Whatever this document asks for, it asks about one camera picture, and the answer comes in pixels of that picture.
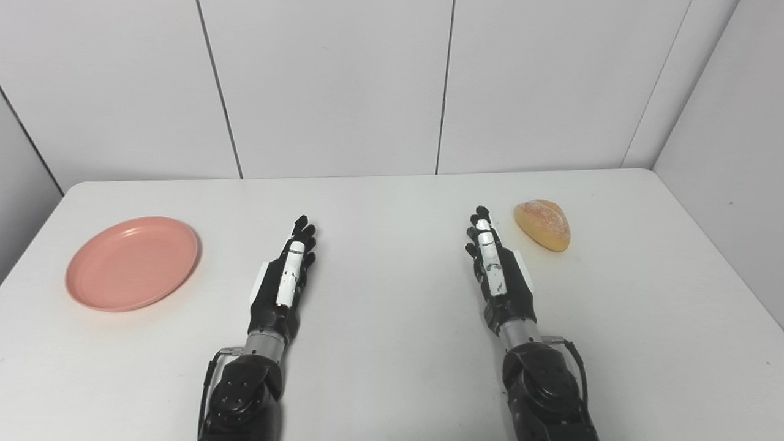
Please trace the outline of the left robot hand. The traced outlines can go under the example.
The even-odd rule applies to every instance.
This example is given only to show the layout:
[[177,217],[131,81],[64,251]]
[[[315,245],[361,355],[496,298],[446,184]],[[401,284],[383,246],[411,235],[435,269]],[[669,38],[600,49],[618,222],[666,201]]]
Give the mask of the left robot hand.
[[300,328],[297,313],[307,273],[316,260],[316,227],[306,215],[297,218],[279,257],[268,262],[251,304],[247,332],[272,331],[286,344]]

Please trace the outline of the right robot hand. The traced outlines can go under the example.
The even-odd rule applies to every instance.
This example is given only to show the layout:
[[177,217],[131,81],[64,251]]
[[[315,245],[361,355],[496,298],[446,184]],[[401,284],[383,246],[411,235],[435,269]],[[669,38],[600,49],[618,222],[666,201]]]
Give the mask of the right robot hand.
[[488,329],[500,335],[507,321],[535,323],[533,293],[515,253],[502,244],[486,207],[479,205],[470,216],[467,236],[470,242],[465,251],[472,259],[473,273],[485,301],[483,316]]

